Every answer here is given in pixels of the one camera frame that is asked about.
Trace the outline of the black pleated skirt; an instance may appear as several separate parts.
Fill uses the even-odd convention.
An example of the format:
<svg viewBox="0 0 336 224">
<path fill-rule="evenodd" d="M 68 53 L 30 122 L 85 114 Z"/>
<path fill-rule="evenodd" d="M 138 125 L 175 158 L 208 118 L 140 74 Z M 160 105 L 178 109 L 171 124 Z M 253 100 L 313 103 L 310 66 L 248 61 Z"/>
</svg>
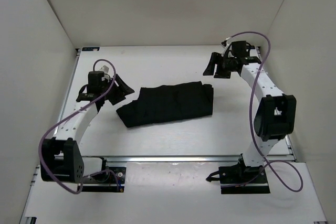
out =
<svg viewBox="0 0 336 224">
<path fill-rule="evenodd" d="M 136 100 L 117 109 L 127 128 L 202 118 L 213 114 L 214 88 L 200 81 L 140 89 Z"/>
</svg>

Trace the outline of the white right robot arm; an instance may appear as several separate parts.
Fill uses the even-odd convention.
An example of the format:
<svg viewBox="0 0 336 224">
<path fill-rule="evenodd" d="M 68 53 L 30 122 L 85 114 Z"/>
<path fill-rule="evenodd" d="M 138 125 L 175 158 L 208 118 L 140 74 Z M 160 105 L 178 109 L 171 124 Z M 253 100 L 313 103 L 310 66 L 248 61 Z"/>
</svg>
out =
<svg viewBox="0 0 336 224">
<path fill-rule="evenodd" d="M 293 132 L 297 101 L 274 86 L 248 42 L 225 40 L 222 45 L 224 52 L 211 54 L 203 75 L 229 79 L 236 72 L 259 102 L 256 114 L 249 115 L 253 142 L 235 169 L 236 178 L 248 182 L 275 144 Z M 213 101 L 213 87 L 201 82 L 141 88 L 138 99 L 117 109 L 117 115 L 128 128 L 195 119 L 212 115 Z"/>
</svg>

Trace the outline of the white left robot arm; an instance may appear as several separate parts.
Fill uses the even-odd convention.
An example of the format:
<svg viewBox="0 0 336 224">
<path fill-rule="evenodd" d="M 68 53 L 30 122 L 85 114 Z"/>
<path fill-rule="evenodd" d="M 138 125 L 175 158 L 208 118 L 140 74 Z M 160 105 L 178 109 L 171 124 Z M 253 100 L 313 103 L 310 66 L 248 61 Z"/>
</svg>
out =
<svg viewBox="0 0 336 224">
<path fill-rule="evenodd" d="M 85 164 L 79 143 L 105 101 L 116 105 L 134 93 L 119 75 L 116 75 L 115 82 L 112 81 L 105 70 L 89 72 L 88 83 L 80 88 L 73 110 L 79 113 L 61 123 L 57 133 L 43 141 L 42 157 L 60 181 L 79 183 L 83 178 Z"/>
</svg>

